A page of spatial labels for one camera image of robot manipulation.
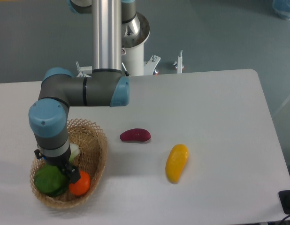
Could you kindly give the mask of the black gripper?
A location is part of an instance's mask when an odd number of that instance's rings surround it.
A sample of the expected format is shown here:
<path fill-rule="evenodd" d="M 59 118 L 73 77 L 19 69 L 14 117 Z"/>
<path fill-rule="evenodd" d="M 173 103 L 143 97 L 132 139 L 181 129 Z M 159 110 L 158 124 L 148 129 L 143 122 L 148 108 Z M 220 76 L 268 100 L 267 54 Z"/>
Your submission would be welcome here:
<path fill-rule="evenodd" d="M 66 175 L 70 183 L 76 183 L 80 180 L 81 175 L 77 166 L 69 163 L 70 150 L 57 157 L 48 157 L 41 153 L 40 149 L 34 150 L 36 159 L 44 159 L 51 166 L 56 166 L 63 174 Z"/>

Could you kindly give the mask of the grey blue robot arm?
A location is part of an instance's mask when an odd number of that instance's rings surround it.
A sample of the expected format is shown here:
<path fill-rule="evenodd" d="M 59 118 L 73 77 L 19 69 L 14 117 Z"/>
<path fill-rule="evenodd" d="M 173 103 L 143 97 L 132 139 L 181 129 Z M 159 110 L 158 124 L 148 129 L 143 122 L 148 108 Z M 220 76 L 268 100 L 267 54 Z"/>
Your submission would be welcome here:
<path fill-rule="evenodd" d="M 38 149 L 36 158 L 54 165 L 71 183 L 80 179 L 79 169 L 69 162 L 67 130 L 72 106 L 126 106 L 129 79 L 122 75 L 122 6 L 119 0 L 94 0 L 92 8 L 93 61 L 89 77 L 75 77 L 63 68 L 47 71 L 38 100 L 30 107 L 29 125 Z"/>

